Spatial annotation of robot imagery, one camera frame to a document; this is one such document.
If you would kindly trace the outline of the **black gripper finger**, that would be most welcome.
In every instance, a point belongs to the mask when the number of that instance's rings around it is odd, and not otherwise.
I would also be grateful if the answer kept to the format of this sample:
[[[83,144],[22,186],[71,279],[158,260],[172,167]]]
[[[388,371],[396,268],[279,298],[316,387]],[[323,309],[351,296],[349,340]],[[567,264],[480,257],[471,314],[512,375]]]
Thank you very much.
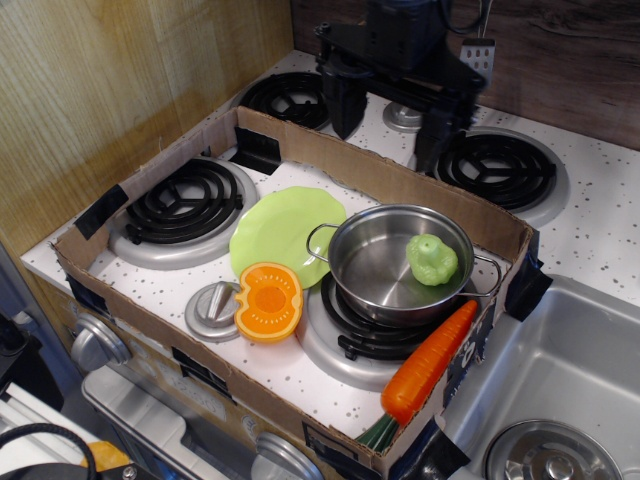
[[[422,123],[414,155],[418,173],[434,173],[452,139],[470,126],[470,110],[464,102],[422,102],[416,105]]]
[[[366,72],[345,76],[325,69],[322,72],[323,93],[334,132],[339,138],[349,138],[361,123],[367,106]]]

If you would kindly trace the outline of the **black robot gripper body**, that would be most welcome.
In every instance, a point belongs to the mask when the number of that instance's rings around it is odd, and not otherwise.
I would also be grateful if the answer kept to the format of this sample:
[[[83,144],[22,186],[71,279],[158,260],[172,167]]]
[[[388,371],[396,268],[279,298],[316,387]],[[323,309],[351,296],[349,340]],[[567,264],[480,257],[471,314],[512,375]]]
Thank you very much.
[[[414,110],[422,102],[464,102],[471,121],[486,82],[450,51],[447,34],[468,34],[478,20],[456,27],[450,1],[368,1],[360,25],[315,27],[317,70],[345,76],[368,72],[367,94]]]

